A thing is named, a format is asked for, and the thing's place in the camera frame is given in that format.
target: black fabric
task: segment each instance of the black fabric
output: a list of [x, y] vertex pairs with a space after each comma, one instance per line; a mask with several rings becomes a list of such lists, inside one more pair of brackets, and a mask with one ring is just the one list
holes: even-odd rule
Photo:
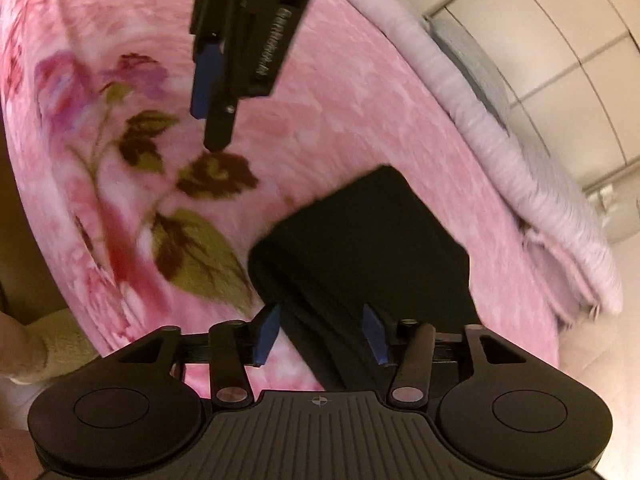
[[440, 332], [480, 323], [468, 254], [389, 166], [276, 225], [249, 275], [265, 303], [282, 304], [284, 331], [328, 390], [389, 387], [362, 334], [364, 304]]

